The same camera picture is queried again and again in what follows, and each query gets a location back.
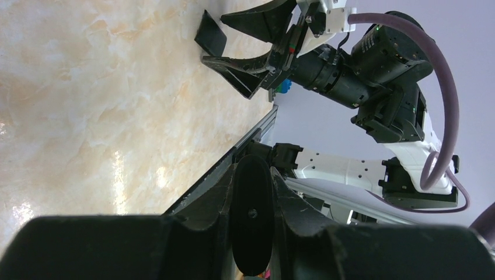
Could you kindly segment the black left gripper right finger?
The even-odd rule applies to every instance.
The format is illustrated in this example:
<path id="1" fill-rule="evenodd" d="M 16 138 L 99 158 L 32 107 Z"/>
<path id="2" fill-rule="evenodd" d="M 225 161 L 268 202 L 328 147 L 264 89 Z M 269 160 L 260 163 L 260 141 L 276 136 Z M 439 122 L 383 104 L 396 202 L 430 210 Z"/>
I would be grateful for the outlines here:
<path id="1" fill-rule="evenodd" d="M 344 225 L 271 170 L 276 198 L 274 279 L 493 279 L 478 235 L 443 225 Z"/>

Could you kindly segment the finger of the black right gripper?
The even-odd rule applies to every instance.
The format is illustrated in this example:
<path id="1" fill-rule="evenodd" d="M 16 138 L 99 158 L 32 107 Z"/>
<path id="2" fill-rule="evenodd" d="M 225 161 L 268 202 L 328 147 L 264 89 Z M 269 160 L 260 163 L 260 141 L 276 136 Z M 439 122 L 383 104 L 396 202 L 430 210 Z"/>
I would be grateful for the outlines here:
<path id="1" fill-rule="evenodd" d="M 246 99 L 251 99 L 259 89 L 273 88 L 273 75 L 277 70 L 274 52 L 247 59 L 205 55 L 201 62 L 220 74 Z"/>
<path id="2" fill-rule="evenodd" d="M 266 43 L 276 43 L 287 32 L 295 0 L 273 0 L 254 8 L 224 14 L 221 22 Z"/>

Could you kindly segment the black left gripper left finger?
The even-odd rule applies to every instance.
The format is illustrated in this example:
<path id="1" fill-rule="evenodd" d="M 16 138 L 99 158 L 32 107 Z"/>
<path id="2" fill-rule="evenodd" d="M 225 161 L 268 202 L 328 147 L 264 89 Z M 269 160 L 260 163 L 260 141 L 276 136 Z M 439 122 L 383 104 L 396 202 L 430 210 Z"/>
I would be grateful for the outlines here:
<path id="1" fill-rule="evenodd" d="M 1 278 L 232 279 L 224 204 L 234 170 L 172 215 L 34 218 L 1 258 Z"/>

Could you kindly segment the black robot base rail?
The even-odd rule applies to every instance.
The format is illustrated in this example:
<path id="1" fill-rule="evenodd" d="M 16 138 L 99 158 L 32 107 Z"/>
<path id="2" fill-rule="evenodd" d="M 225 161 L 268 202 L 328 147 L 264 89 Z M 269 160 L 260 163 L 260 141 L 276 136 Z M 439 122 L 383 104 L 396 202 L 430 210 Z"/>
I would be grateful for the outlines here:
<path id="1" fill-rule="evenodd" d="M 175 214 L 213 187 L 228 170 L 229 166 L 235 161 L 235 156 L 238 154 L 238 151 L 245 148 L 251 140 L 267 140 L 273 132 L 277 111 L 278 106 L 273 106 L 273 108 L 245 136 L 243 136 L 238 143 L 224 154 L 219 161 L 217 161 L 196 183 L 174 202 L 174 204 L 165 211 L 165 214 Z M 411 219 L 405 219 L 396 213 L 387 213 L 370 206 L 360 205 L 342 195 L 321 190 L 308 183 L 303 183 L 295 179 L 288 179 L 286 183 L 289 188 L 292 188 L 300 194 L 302 198 L 307 195 L 309 197 L 309 203 L 317 210 L 322 211 L 322 213 L 329 218 L 331 217 L 329 207 L 333 205 L 336 210 L 335 214 L 338 214 L 339 210 L 349 210 L 375 218 L 379 223 L 404 225 L 414 225 L 418 223 Z"/>

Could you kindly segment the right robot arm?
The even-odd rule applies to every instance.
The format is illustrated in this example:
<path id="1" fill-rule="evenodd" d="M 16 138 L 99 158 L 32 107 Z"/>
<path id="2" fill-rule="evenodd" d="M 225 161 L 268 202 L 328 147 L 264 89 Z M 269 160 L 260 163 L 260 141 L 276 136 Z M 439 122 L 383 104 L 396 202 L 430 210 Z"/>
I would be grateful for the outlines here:
<path id="1" fill-rule="evenodd" d="M 458 109 L 448 110 L 449 140 L 437 138 L 418 81 L 440 75 L 455 103 L 445 64 L 431 62 L 438 48 L 420 24 L 402 12 L 359 14 L 344 1 L 270 1 L 224 14 L 221 22 L 271 44 L 256 58 L 223 55 L 226 35 L 204 12 L 195 41 L 202 63 L 244 98 L 259 89 L 285 93 L 292 83 L 357 110 L 352 124 L 390 149 L 388 160 L 324 155 L 288 143 L 251 142 L 241 155 L 257 155 L 282 176 L 360 187 L 388 205 L 422 214 L 456 213 L 459 158 L 453 153 Z"/>

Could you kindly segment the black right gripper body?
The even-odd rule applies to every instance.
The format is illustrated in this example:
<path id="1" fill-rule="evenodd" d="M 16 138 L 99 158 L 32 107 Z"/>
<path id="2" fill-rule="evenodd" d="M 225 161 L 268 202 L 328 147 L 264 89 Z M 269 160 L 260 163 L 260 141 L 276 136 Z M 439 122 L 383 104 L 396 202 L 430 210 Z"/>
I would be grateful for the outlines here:
<path id="1" fill-rule="evenodd" d="M 274 90 L 290 78 L 297 58 L 316 48 L 321 38 L 321 1 L 278 1 L 269 13 L 273 37 L 264 88 Z"/>

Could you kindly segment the black battery cover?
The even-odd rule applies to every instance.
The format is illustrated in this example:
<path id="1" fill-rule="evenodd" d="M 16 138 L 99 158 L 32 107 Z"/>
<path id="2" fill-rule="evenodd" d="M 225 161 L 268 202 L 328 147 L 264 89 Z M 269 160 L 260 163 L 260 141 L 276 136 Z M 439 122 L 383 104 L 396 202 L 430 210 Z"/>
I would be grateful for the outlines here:
<path id="1" fill-rule="evenodd" d="M 207 10 L 204 10 L 203 12 L 194 41 L 209 56 L 223 56 L 227 36 Z"/>

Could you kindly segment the black remote control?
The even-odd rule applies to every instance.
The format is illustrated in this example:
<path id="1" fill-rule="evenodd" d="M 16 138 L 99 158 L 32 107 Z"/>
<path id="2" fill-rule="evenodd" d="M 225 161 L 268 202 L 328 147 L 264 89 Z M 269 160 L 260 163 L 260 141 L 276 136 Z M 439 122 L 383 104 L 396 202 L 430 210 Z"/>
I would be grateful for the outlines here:
<path id="1" fill-rule="evenodd" d="M 261 274 L 271 259 L 274 234 L 273 179 L 266 161 L 241 158 L 232 180 L 230 236 L 233 257 L 248 276 Z"/>

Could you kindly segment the grey lego baseplate with bricks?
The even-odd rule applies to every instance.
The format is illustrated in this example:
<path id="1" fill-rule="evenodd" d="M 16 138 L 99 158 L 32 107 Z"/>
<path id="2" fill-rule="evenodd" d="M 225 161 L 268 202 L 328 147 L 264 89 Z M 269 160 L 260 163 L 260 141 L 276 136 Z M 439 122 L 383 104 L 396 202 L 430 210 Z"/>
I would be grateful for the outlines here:
<path id="1" fill-rule="evenodd" d="M 292 81 L 284 79 L 275 89 L 276 93 L 286 94 L 292 86 Z"/>

